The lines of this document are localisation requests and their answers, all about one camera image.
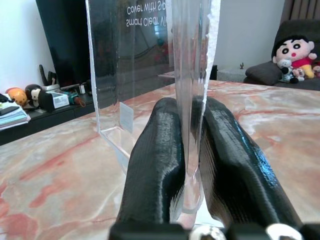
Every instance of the white wall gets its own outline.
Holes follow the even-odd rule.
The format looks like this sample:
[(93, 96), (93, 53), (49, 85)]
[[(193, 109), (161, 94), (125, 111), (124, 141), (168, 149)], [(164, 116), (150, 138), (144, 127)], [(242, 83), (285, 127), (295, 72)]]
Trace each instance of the white wall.
[(214, 64), (248, 68), (271, 60), (284, 0), (221, 0)]
[(55, 72), (36, 0), (0, 0), (0, 93), (41, 85), (39, 64)]

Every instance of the tv stand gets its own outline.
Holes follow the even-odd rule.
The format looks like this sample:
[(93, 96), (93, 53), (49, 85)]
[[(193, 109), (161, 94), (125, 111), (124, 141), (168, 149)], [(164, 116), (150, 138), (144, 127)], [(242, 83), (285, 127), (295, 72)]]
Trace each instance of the tv stand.
[(57, 108), (53, 112), (28, 111), (27, 114), (31, 118), (28, 123), (0, 131), (0, 146), (95, 111), (94, 100), (91, 95), (85, 93), (79, 94), (79, 97), (84, 100), (85, 107), (68, 105)]

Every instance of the marble table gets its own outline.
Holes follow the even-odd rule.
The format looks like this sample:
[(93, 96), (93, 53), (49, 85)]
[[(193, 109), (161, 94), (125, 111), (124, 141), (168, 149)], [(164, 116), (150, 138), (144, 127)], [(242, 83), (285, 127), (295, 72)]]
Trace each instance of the marble table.
[[(320, 92), (210, 81), (259, 144), (304, 222), (320, 222)], [(146, 123), (174, 85), (135, 98)], [(0, 147), (0, 240), (105, 240), (125, 174), (94, 113)]]

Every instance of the television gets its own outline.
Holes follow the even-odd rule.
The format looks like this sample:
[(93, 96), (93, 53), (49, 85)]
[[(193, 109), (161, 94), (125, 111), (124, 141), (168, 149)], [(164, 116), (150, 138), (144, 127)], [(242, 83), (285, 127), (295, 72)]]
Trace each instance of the television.
[(36, 0), (61, 88), (90, 79), (85, 0)]

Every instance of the clear acrylic sheet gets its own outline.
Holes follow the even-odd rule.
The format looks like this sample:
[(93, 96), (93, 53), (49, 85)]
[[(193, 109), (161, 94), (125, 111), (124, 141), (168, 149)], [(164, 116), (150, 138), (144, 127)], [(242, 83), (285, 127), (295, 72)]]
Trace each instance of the clear acrylic sheet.
[[(183, 212), (187, 214), (195, 213), (204, 197), (198, 170), (202, 112), (194, 114), (192, 102), (200, 98), (204, 111), (219, 17), (220, 0), (172, 1), (175, 89), (187, 168)], [(191, 133), (191, 122), (198, 123), (196, 134)]]
[[(203, 193), (198, 171), (200, 135), (190, 134), (192, 99), (200, 96), (206, 101), (220, 0), (86, 0), (86, 7), (98, 132), (113, 146), (126, 172), (150, 106), (162, 98), (154, 94), (147, 102), (143, 94), (175, 81), (187, 166), (183, 211), (196, 213)], [(174, 66), (175, 80), (159, 77)]]

